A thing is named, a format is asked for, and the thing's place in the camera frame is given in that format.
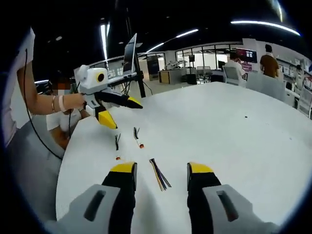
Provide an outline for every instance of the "white table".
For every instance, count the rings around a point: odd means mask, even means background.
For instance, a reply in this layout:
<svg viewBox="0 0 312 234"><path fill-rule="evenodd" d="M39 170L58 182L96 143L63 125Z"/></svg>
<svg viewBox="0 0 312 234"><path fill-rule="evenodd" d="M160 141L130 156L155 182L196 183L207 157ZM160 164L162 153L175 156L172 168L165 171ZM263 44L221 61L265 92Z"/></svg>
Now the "white table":
<svg viewBox="0 0 312 234"><path fill-rule="evenodd" d="M138 164L133 233L191 233L189 161L209 165L222 184L253 204L263 221L282 224L304 195L312 171L312 122L294 108L218 82L157 94L142 105L141 110L113 107L117 130L93 117L79 122L60 168L57 219L117 164L114 136L119 133L121 157ZM135 126L145 149L133 138ZM150 158L172 188L160 191Z"/></svg>

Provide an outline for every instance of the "wristband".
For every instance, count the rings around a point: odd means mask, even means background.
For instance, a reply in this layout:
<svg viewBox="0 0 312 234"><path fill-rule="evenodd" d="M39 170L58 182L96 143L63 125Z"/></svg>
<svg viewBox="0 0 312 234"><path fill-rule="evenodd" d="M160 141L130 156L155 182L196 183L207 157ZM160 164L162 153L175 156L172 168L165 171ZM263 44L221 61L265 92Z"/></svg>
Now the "wristband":
<svg viewBox="0 0 312 234"><path fill-rule="evenodd" d="M54 99L55 99L55 96L53 96L53 99L52 99L52 111L55 113L55 109L54 109Z"/></svg>
<svg viewBox="0 0 312 234"><path fill-rule="evenodd" d="M64 108L64 102L63 102L63 95L58 97L58 105L61 111L65 112L66 109Z"/></svg>

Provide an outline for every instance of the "monitor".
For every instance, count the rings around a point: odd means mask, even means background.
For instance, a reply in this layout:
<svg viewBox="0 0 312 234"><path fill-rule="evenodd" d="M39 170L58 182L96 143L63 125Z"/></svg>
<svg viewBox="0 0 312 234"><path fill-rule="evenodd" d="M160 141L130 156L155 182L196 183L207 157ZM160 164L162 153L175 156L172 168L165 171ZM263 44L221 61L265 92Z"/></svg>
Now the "monitor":
<svg viewBox="0 0 312 234"><path fill-rule="evenodd" d="M225 65L224 61L219 61L218 60L218 68L220 68L221 70L223 70L223 66Z"/></svg>
<svg viewBox="0 0 312 234"><path fill-rule="evenodd" d="M136 52L137 34L135 34L125 47L123 59L123 74L135 72L134 59Z"/></svg>
<svg viewBox="0 0 312 234"><path fill-rule="evenodd" d="M195 55L189 55L189 62L195 62Z"/></svg>
<svg viewBox="0 0 312 234"><path fill-rule="evenodd" d="M242 48L236 48L240 60L245 62L257 63L257 51Z"/></svg>

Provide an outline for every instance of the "woman's arm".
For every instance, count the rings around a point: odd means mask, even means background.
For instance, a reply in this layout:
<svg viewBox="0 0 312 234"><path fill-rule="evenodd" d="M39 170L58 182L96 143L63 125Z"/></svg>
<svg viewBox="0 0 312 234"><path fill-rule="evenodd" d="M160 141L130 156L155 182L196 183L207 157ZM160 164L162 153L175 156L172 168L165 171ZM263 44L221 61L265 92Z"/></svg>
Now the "woman's arm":
<svg viewBox="0 0 312 234"><path fill-rule="evenodd" d="M81 119L84 119L90 116L89 113L86 112L86 110L81 110L80 114L81 114Z"/></svg>
<svg viewBox="0 0 312 234"><path fill-rule="evenodd" d="M32 62L28 63L26 67L22 67L18 70L18 81L22 97L25 102L27 102L27 107L29 111L34 115L48 115L53 113L52 100L53 96L49 95L39 95L37 93L36 84L34 81ZM63 97L64 108L74 109L79 108L84 104L84 99L81 94L68 94ZM55 112L61 111L59 107L58 97L54 100Z"/></svg>
<svg viewBox="0 0 312 234"><path fill-rule="evenodd" d="M68 145L69 142L69 138L66 137L66 134L62 131L62 129L60 128L60 126L58 126L55 129L52 129L49 131L53 137L53 139L55 140L55 142L57 144L60 145L60 147L62 147L63 149L66 150L66 147Z"/></svg>

